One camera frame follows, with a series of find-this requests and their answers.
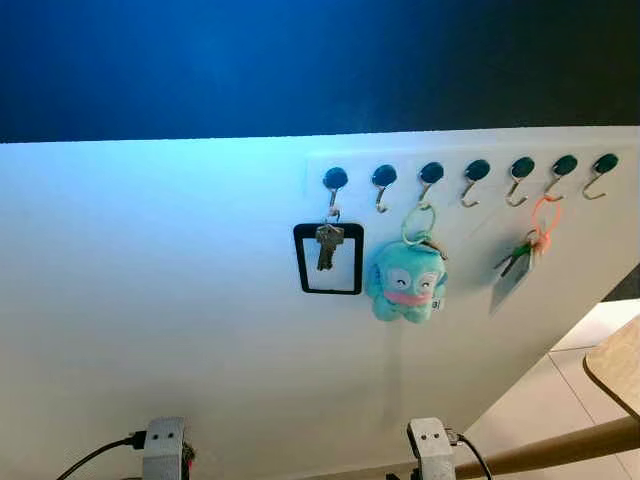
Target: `power cord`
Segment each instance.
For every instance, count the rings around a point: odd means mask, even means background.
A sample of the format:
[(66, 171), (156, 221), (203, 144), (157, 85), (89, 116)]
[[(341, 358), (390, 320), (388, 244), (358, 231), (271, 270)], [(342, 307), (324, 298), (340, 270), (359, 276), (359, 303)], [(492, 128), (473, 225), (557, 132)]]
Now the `power cord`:
[(71, 468), (65, 471), (62, 475), (60, 475), (56, 480), (64, 480), (65, 478), (69, 478), (73, 472), (75, 472), (82, 465), (87, 463), (89, 460), (96, 458), (98, 455), (103, 454), (107, 450), (111, 450), (112, 448), (119, 447), (121, 445), (131, 445), (134, 450), (142, 450), (144, 448), (144, 441), (147, 438), (147, 432), (145, 430), (140, 430), (136, 433), (131, 434), (127, 438), (123, 438), (122, 440), (118, 440), (116, 442), (107, 443), (102, 447), (94, 450), (89, 455), (75, 463)]
[(480, 455), (480, 452), (475, 447), (475, 445), (471, 443), (471, 441), (461, 433), (458, 433), (458, 441), (464, 443), (467, 447), (469, 447), (469, 449), (473, 452), (473, 454), (478, 459), (478, 462), (480, 462), (480, 466), (482, 467), (482, 470), (484, 471), (484, 474), (486, 475), (487, 480), (492, 480), (493, 476), (489, 471), (489, 465), (487, 465), (487, 462), (484, 461), (484, 458), (482, 457), (482, 455)]

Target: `pink mouth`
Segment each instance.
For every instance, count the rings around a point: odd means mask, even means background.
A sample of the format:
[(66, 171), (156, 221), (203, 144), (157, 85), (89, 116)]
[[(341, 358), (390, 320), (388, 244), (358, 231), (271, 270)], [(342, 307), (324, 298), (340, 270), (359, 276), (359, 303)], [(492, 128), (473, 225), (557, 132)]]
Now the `pink mouth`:
[(407, 305), (409, 307), (426, 305), (431, 302), (430, 293), (425, 293), (424, 295), (407, 295), (406, 293), (389, 292), (385, 290), (384, 297), (390, 302)]

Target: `metal key ring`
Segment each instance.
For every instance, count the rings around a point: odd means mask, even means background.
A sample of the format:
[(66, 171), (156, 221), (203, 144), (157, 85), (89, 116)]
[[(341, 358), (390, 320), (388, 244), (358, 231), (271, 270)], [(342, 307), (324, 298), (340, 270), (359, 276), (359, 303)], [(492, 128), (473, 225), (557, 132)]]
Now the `metal key ring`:
[[(429, 225), (429, 228), (427, 228), (426, 230), (420, 230), (415, 240), (409, 240), (409, 238), (407, 237), (407, 222), (409, 221), (411, 216), (416, 212), (426, 212), (427, 210), (431, 210), (431, 224)], [(433, 208), (433, 206), (430, 203), (418, 204), (418, 206), (415, 207), (413, 210), (411, 210), (407, 214), (407, 216), (404, 217), (404, 220), (402, 221), (402, 241), (407, 245), (418, 245), (424, 242), (426, 239), (429, 238), (429, 234), (431, 233), (431, 230), (433, 229), (433, 226), (435, 225), (435, 223), (436, 223), (435, 208)]]

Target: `stuffed toy face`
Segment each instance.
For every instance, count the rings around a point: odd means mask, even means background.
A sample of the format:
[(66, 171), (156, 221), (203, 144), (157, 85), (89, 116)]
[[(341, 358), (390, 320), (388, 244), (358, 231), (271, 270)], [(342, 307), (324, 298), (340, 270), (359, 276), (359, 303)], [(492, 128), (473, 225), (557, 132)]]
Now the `stuffed toy face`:
[(379, 320), (404, 316), (421, 323), (431, 317), (434, 298), (443, 298), (447, 273), (437, 250), (394, 242), (380, 252), (367, 280)]

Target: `white floor tile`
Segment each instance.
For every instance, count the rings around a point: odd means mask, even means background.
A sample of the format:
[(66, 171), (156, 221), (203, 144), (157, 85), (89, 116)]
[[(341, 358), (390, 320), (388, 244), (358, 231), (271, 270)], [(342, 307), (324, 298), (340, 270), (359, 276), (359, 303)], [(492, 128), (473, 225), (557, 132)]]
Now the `white floor tile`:
[[(545, 356), (466, 432), (480, 452), (491, 455), (593, 425), (569, 385)], [(472, 459), (456, 447), (456, 463)], [(629, 480), (615, 456), (553, 468), (504, 475), (520, 480)]]
[(552, 349), (593, 347), (640, 315), (640, 299), (598, 303)]
[[(584, 372), (582, 359), (588, 348), (551, 352), (549, 355), (595, 423), (627, 416)], [(640, 480), (640, 450), (619, 453), (618, 458), (634, 480)]]

